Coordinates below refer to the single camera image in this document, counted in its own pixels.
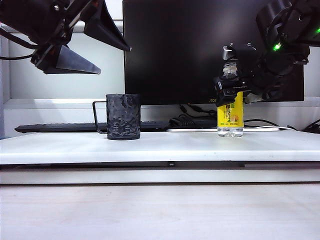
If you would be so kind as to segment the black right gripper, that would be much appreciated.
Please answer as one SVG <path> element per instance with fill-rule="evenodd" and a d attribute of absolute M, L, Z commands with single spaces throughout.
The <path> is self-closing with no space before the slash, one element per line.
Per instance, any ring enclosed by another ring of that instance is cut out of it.
<path fill-rule="evenodd" d="M 235 102 L 243 93 L 245 104 L 279 99 L 294 67 L 306 65 L 308 46 L 271 47 L 262 54 L 253 46 L 224 46 L 220 75 L 214 80 L 216 106 Z"/>

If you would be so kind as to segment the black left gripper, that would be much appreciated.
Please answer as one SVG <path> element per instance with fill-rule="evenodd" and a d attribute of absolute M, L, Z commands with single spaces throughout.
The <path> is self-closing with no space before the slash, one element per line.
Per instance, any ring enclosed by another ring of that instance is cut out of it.
<path fill-rule="evenodd" d="M 14 28 L 28 36 L 31 43 L 19 37 L 14 41 L 33 50 L 32 54 L 18 59 L 30 59 L 47 75 L 99 75 L 99 67 L 68 47 L 79 21 L 85 22 L 83 32 L 87 36 L 126 52 L 131 50 L 104 0 L 16 0 Z"/>

